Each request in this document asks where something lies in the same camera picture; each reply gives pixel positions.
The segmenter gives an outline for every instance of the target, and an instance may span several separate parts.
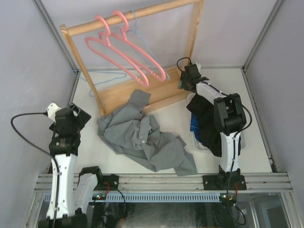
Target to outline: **gray shirt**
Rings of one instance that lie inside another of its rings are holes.
[[[97,120],[99,137],[116,154],[124,154],[151,171],[174,168],[178,176],[197,174],[192,154],[185,152],[185,142],[161,132],[153,115],[144,115],[149,98],[149,93],[134,90],[126,104]]]

